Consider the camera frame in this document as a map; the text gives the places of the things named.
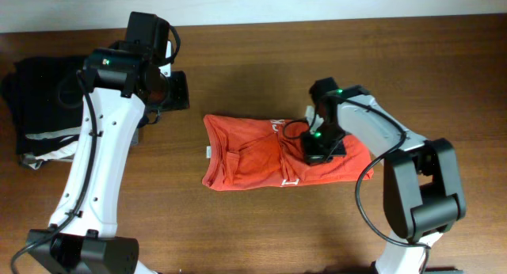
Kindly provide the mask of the red orange t-shirt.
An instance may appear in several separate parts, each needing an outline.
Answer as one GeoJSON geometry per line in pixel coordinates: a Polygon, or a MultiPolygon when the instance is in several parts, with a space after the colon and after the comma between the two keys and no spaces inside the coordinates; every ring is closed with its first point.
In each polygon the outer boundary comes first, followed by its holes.
{"type": "Polygon", "coordinates": [[[206,115],[209,166],[202,184],[216,191],[299,187],[356,181],[371,162],[368,148],[352,135],[346,155],[310,166],[298,139],[282,133],[287,120],[253,120],[206,115]]]}

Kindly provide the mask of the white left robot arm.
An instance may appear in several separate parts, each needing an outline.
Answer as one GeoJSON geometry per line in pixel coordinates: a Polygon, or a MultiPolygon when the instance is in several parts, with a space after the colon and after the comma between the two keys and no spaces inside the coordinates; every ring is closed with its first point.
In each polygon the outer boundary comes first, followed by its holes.
{"type": "Polygon", "coordinates": [[[189,107],[185,74],[172,71],[181,40],[166,20],[131,13],[125,38],[94,50],[77,73],[82,126],[70,175],[48,227],[25,252],[50,273],[145,273],[139,243],[117,235],[128,151],[147,114],[189,107]]]}

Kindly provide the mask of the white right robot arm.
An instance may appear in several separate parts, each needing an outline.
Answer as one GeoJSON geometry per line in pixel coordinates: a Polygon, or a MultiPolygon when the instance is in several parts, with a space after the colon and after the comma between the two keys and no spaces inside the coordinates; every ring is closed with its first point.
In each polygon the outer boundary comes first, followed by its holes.
{"type": "Polygon", "coordinates": [[[363,87],[341,89],[333,78],[309,89],[314,109],[302,133],[306,163],[328,163],[353,135],[374,155],[361,171],[355,201],[361,217],[387,244],[370,273],[429,273],[432,246],[463,219],[467,205],[456,152],[446,139],[429,140],[386,112],[363,87]],[[383,164],[383,210],[391,227],[385,235],[366,215],[360,187],[368,171],[383,164]]]}

